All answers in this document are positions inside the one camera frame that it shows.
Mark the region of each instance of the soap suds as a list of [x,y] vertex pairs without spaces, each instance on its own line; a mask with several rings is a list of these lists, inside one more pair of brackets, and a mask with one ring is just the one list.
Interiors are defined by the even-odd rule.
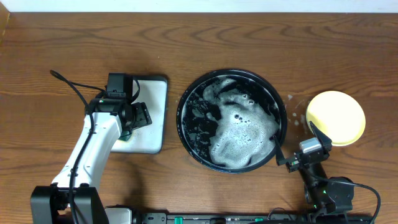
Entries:
[[[231,169],[240,169],[251,166],[263,160],[275,147],[275,142],[270,140],[273,134],[280,129],[280,124],[275,121],[274,115],[267,114],[263,108],[250,99],[249,94],[240,92],[234,88],[222,92],[226,86],[233,84],[236,80],[232,78],[219,77],[218,80],[208,85],[199,96],[195,90],[192,113],[197,118],[205,118],[206,122],[216,122],[215,136],[210,137],[210,145],[201,141],[202,134],[209,134],[202,130],[197,133],[186,133],[195,142],[201,142],[208,147],[211,160],[215,164],[224,165]],[[216,105],[220,109],[221,119],[215,119],[216,114],[206,112],[203,102]],[[271,108],[278,110],[276,103]],[[194,148],[195,152],[203,155],[203,150]]]

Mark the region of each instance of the foam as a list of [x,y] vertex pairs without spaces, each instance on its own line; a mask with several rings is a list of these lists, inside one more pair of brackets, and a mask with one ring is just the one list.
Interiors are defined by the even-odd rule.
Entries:
[[[217,121],[210,112],[200,114],[193,111],[193,114],[218,124],[216,134],[210,138],[208,146],[213,163],[240,169],[246,167],[249,161],[250,165],[260,162],[273,150],[275,143],[269,139],[280,128],[280,124],[272,114],[268,115],[259,104],[250,99],[249,95],[237,89],[220,93],[224,87],[234,82],[236,80],[221,77],[203,91],[202,99],[219,107],[221,119]],[[197,138],[196,135],[187,134],[192,140]]]

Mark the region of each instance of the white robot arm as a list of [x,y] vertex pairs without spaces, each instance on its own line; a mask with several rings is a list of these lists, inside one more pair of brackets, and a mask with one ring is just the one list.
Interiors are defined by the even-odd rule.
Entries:
[[[100,186],[101,176],[104,172],[109,153],[122,133],[122,126],[118,115],[113,116],[110,113],[95,112],[93,113],[93,118],[95,122],[94,134],[85,149],[83,157],[79,161],[75,177],[75,187],[79,187],[81,184],[88,184],[90,187],[96,188]],[[57,187],[69,187],[70,170],[87,139],[90,126],[90,117],[86,115],[83,131],[68,162],[59,175],[52,181],[53,184],[57,184]]]
[[[106,211],[97,188],[112,147],[121,134],[152,124],[146,104],[133,103],[140,92],[138,81],[123,73],[110,73],[106,91],[102,90],[87,104],[74,87],[86,85],[72,83],[55,71],[52,75],[67,82],[82,99],[86,105],[85,124],[59,175],[50,186],[37,186],[33,191],[30,198],[33,222],[58,223],[66,218],[58,211],[70,205],[74,223],[134,223],[133,211],[129,208],[109,208]],[[134,95],[133,80],[138,87]]]

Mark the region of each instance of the black bowl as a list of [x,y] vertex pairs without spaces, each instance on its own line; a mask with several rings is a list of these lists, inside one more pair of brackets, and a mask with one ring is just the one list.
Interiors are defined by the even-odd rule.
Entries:
[[[256,103],[258,103],[263,109],[265,110],[265,107],[268,107],[268,110],[270,113],[272,113],[275,117],[275,121],[280,124],[280,129],[275,133],[277,136],[279,145],[281,146],[283,144],[283,141],[285,139],[286,135],[286,130],[287,130],[287,115],[286,115],[286,110],[285,106],[283,104],[282,99],[280,98],[278,92],[275,90],[275,88],[267,82],[265,79],[262,77],[249,72],[245,70],[238,70],[238,69],[222,69],[222,70],[216,70],[213,72],[209,72],[206,75],[200,77],[196,81],[194,81],[188,89],[185,91],[185,93],[182,95],[180,103],[178,104],[177,108],[177,131],[178,135],[180,136],[181,142],[184,145],[185,149],[190,153],[190,155],[195,158],[198,162],[203,164],[204,166],[207,166],[210,169],[217,170],[220,172],[225,172],[225,173],[242,173],[242,172],[249,172],[254,169],[257,169],[260,166],[263,166],[266,164],[270,159],[272,159],[275,155],[275,148],[265,157],[263,160],[260,162],[257,162],[255,164],[252,164],[244,168],[240,169],[232,169],[225,167],[220,164],[215,164],[211,161],[210,156],[207,155],[199,155],[195,150],[194,147],[202,147],[202,148],[208,148],[208,146],[203,146],[200,145],[200,142],[193,143],[193,141],[185,135],[183,131],[184,128],[193,128],[195,127],[195,130],[197,128],[202,128],[209,133],[209,135],[215,134],[216,131],[216,124],[212,124],[209,121],[204,121],[202,119],[197,119],[193,118],[190,114],[186,114],[183,117],[182,111],[183,107],[185,106],[185,103],[187,102],[188,98],[190,97],[192,92],[195,93],[203,93],[203,90],[212,83],[212,80],[215,77],[219,76],[225,76],[225,75],[231,75],[230,77],[236,80],[237,85],[239,85],[241,91],[248,91],[248,93],[251,95],[251,99],[254,100]],[[277,109],[270,110],[269,105],[273,105],[274,103],[277,103]],[[209,107],[209,110],[212,110],[211,105],[207,104],[206,107]]]

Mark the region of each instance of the wood grain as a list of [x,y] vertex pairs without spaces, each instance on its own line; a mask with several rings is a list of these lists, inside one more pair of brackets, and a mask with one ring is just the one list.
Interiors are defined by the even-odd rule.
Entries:
[[[221,174],[183,148],[175,127],[179,98],[196,78],[218,68],[250,70],[275,86],[291,120],[286,154],[310,137],[294,121],[312,97],[339,90],[357,99],[366,130],[353,145],[335,147],[324,167],[329,176],[377,189],[377,223],[398,222],[395,14],[15,13],[0,58],[1,223],[32,222],[30,194],[59,173],[83,126],[82,103],[50,69],[96,86],[106,84],[109,72],[169,78],[161,153],[112,153],[99,188],[104,205],[143,212],[304,209],[298,173],[271,161],[246,174]],[[87,99],[95,95],[81,91]],[[373,214],[375,206],[374,195],[356,189],[353,213]]]

